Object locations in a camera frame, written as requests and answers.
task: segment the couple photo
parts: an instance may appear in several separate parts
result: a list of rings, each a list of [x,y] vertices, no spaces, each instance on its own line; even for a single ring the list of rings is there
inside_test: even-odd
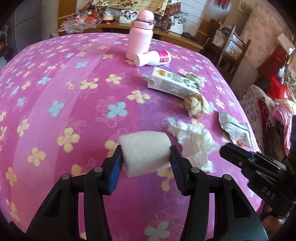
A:
[[[139,12],[132,10],[122,10],[120,13],[119,23],[131,24],[132,21],[137,19],[138,13]]]

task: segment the red bag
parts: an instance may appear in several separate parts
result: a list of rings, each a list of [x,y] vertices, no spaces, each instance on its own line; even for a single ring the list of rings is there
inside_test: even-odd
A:
[[[282,85],[274,76],[271,76],[269,80],[268,97],[272,98],[272,100],[289,99],[291,97],[288,88]]]

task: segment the curtain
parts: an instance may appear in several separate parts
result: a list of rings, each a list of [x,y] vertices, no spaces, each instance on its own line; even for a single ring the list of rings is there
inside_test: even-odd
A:
[[[230,0],[215,0],[215,5],[220,6],[222,9],[226,9]]]

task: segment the framed photo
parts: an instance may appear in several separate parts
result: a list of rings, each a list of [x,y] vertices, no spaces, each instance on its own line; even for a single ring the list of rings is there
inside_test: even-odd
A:
[[[119,23],[131,24],[136,20],[139,12],[133,10],[122,10],[120,13]]]
[[[175,16],[170,16],[170,19],[172,21],[172,26],[170,29],[168,29],[171,32],[174,32],[176,34],[183,34],[184,27],[186,23],[186,16],[183,13],[180,13]]]

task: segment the cardboard box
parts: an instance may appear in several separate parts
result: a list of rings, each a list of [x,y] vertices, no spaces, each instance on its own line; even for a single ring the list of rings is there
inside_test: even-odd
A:
[[[164,91],[183,99],[194,93],[200,94],[198,84],[194,81],[158,67],[154,67],[147,87]]]

